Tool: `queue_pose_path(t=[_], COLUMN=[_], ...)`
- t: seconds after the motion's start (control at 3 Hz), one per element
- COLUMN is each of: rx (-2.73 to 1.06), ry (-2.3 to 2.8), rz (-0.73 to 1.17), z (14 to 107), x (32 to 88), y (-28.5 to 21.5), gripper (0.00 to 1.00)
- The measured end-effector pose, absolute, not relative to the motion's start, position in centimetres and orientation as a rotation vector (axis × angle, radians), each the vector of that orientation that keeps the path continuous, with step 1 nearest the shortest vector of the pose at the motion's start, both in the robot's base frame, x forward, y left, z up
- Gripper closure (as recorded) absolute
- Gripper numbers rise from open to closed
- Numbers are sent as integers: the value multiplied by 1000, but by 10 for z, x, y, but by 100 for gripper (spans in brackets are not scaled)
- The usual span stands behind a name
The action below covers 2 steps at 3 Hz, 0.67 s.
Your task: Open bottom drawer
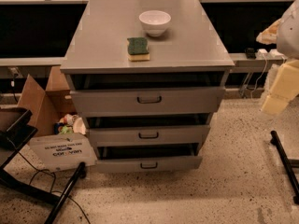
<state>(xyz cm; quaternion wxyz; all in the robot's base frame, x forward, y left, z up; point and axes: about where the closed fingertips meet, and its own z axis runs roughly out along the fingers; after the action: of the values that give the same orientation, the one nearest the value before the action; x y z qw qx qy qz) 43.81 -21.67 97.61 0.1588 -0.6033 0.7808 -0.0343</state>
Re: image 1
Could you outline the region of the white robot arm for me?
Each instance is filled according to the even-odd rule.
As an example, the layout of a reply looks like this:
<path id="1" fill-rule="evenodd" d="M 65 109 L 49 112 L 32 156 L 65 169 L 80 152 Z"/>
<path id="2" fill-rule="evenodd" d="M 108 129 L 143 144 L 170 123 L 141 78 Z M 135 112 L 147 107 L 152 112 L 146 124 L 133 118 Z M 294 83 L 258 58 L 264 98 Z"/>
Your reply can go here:
<path id="1" fill-rule="evenodd" d="M 259 33 L 256 41 L 276 44 L 278 52 L 287 58 L 282 65 L 272 65 L 262 94 L 261 110 L 268 115 L 278 115 L 299 94 L 299 0 Z"/>

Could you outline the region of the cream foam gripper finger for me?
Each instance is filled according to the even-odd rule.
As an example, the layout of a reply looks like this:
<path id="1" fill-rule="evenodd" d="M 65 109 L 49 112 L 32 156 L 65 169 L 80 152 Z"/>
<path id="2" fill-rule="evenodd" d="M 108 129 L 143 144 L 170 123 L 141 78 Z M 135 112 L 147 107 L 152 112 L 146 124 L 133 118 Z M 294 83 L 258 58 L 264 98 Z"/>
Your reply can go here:
<path id="1" fill-rule="evenodd" d="M 273 64 L 268 72 L 261 96 L 261 111 L 268 115 L 280 114 L 299 94 L 299 61 Z"/>

